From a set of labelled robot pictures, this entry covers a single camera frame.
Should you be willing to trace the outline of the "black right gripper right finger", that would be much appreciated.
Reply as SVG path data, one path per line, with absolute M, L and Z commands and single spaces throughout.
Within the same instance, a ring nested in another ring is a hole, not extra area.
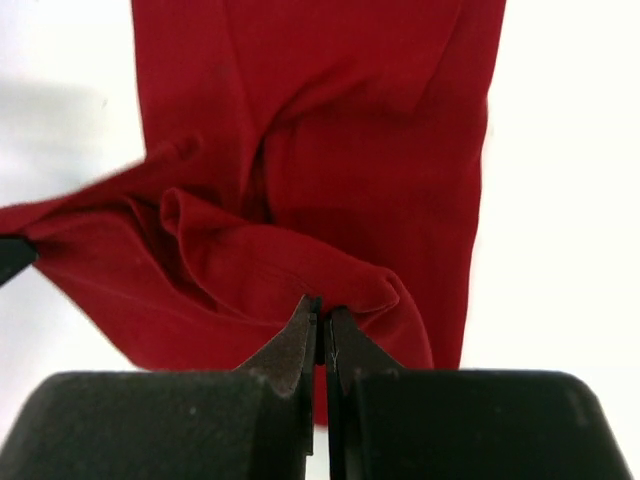
M 345 306 L 333 309 L 324 322 L 330 477 L 364 479 L 363 440 L 359 400 L 362 378 L 396 374 L 405 367 L 358 326 Z

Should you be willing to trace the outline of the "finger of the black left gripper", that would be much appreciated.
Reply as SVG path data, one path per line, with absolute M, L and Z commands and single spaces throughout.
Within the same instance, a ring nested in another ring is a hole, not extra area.
M 4 286 L 39 258 L 36 247 L 24 237 L 0 239 L 0 286 Z

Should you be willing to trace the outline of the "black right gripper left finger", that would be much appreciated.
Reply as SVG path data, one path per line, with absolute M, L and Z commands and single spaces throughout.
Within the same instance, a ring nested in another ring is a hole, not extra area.
M 313 454 L 314 377 L 322 300 L 304 295 L 284 328 L 236 369 L 262 387 L 251 479 L 303 479 Z

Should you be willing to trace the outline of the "red t shirt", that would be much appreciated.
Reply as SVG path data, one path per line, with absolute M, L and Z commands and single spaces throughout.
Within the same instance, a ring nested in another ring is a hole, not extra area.
M 233 368 L 305 295 L 459 365 L 501 1 L 136 1 L 147 155 L 5 207 L 135 365 Z

